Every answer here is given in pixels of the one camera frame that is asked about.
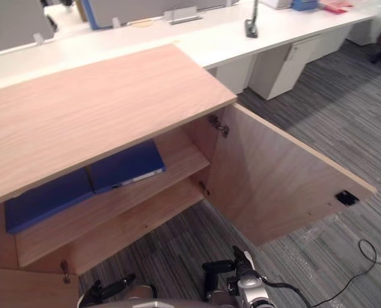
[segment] gray partition panel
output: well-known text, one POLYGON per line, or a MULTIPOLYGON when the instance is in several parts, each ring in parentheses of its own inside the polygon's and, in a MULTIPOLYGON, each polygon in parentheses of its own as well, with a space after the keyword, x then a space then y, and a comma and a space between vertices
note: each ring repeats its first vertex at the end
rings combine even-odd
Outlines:
POLYGON ((40 0, 0 0, 0 50, 32 43, 35 33, 54 35, 40 0))
POLYGON ((216 6, 225 6, 226 0, 90 0, 96 24, 100 28, 112 26, 112 18, 120 23, 162 16, 165 11, 174 8, 196 6, 205 10, 216 6))

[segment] black cable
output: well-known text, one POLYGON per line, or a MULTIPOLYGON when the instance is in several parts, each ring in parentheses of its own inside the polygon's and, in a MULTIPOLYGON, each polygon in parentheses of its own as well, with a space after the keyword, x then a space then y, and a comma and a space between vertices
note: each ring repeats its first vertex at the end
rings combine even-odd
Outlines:
POLYGON ((340 294, 342 294, 346 289, 347 287, 350 285, 350 283, 355 280, 357 277, 360 277, 360 276, 363 276, 367 273, 369 273, 374 267, 375 265, 381 265, 381 262, 378 262, 377 261, 377 251, 376 251, 376 248, 375 246, 369 242, 367 239, 361 239, 359 241, 359 250, 360 252, 362 253, 363 257, 365 257, 367 260, 369 260, 371 262, 371 265, 370 267, 362 272, 362 273, 359 273, 357 275, 354 275, 353 277, 351 277, 349 279, 349 281, 347 282, 347 284, 338 292, 336 293, 335 295, 333 295, 331 298, 328 298, 327 300, 323 300, 322 302, 319 302, 315 305, 310 305, 310 302, 308 301, 308 299, 303 295, 303 293, 300 291, 300 289, 292 286, 291 284, 286 284, 284 282, 279 282, 279 283, 273 283, 273 282, 269 282, 266 278, 262 277, 259 273, 257 273, 257 276, 258 278, 260 278, 265 284, 267 284, 269 287, 276 287, 276 288, 287 288, 287 289, 290 289, 290 290, 293 290, 297 295, 300 296, 300 298, 302 299, 302 301, 306 304, 306 307, 307 308, 315 308, 315 307, 319 307, 320 305, 322 304, 325 304, 331 300, 334 300, 336 297, 338 297, 340 294), (362 243, 366 243, 368 246, 370 246, 371 248, 371 251, 373 252, 373 258, 369 257, 363 250, 362 248, 362 243))

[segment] door hinge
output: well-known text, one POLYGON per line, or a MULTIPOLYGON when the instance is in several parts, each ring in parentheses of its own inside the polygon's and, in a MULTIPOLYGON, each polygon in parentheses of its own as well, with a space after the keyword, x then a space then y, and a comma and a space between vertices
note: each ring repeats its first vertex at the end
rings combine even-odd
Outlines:
POLYGON ((69 265, 67 264, 66 260, 62 260, 62 262, 60 262, 60 269, 64 274, 63 283, 70 284, 69 265))
POLYGON ((350 205, 356 204, 357 202, 360 201, 356 196, 352 195, 348 191, 339 192, 338 194, 335 195, 335 198, 347 207, 349 207, 350 205))
POLYGON ((210 196, 210 190, 206 188, 206 185, 204 185, 202 181, 199 182, 199 186, 203 190, 204 194, 207 194, 208 196, 210 196))
POLYGON ((222 125, 217 115, 209 115, 209 123, 213 125, 214 128, 222 132, 222 136, 227 138, 230 132, 230 128, 227 125, 222 125))

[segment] cabinet top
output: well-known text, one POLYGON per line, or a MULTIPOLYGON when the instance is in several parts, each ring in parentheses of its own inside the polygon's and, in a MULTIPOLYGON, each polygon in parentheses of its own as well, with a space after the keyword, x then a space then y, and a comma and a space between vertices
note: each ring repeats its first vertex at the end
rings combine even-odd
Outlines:
POLYGON ((0 202, 232 103, 173 45, 0 90, 0 202))

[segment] blue binder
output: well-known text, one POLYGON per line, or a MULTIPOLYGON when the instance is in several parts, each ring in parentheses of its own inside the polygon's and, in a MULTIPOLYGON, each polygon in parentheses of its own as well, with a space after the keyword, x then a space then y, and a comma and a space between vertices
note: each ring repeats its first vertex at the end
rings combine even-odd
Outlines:
POLYGON ((166 171, 152 139, 91 164, 90 176, 96 194, 104 193, 166 171))
POLYGON ((22 232, 93 195, 86 170, 76 170, 6 201, 6 231, 22 232))

